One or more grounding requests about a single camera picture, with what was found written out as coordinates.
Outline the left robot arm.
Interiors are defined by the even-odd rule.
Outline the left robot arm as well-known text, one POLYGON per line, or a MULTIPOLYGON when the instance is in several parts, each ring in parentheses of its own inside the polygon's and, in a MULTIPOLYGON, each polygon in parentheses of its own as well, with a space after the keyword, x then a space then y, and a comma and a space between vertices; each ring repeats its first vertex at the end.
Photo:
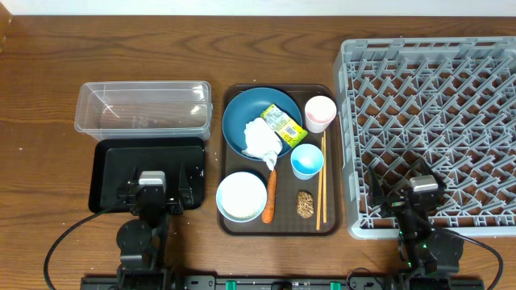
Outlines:
POLYGON ((163 171, 135 170, 117 189, 117 198, 135 218, 116 236, 121 264, 113 289, 183 289, 183 279, 164 262, 170 217, 184 213, 185 194, 192 192, 183 164, 177 175, 177 187, 168 190, 163 171))

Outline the yellow green snack wrapper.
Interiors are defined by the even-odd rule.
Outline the yellow green snack wrapper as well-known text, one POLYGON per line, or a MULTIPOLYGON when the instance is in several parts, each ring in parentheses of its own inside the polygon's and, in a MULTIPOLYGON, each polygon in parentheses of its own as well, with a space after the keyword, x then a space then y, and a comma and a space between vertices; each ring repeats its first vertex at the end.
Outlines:
POLYGON ((308 135, 306 130, 275 104, 263 111, 260 117, 291 148, 296 147, 308 135))

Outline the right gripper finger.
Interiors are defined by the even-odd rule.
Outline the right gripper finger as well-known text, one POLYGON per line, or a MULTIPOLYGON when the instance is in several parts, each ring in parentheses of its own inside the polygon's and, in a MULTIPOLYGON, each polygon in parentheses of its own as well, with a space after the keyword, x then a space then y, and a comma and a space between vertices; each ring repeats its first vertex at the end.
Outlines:
POLYGON ((371 166, 368 166, 368 201, 371 206, 379 206, 384 202, 384 193, 376 173, 371 166))
POLYGON ((438 189, 446 188, 446 184, 443 182, 443 180, 431 170, 430 166, 424 159, 419 160, 419 165, 422 173, 420 176, 432 175, 437 180, 437 183, 439 185, 438 189))

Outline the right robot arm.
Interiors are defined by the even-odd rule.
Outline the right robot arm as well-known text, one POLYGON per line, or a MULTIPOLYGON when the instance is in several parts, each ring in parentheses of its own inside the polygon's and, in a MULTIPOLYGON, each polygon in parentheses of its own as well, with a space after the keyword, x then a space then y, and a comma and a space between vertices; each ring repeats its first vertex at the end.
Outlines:
POLYGON ((406 270, 385 280, 384 289, 450 289, 450 275, 460 269, 464 241, 434 229, 427 215, 439 205, 447 186, 426 161, 419 165, 422 174, 410 178, 410 187, 397 196, 385 194, 368 167, 368 199, 383 218, 396 218, 398 250, 408 263, 406 270))

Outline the white napkin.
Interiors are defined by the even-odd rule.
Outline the white napkin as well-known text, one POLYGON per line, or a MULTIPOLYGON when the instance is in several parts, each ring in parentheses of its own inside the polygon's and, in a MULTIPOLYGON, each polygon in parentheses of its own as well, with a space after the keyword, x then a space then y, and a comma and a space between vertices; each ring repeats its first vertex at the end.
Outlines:
POLYGON ((242 153, 245 156, 264 161, 268 169, 273 171, 283 146, 282 141, 267 122, 262 118, 256 118, 247 123, 244 137, 246 148, 242 150, 242 153))

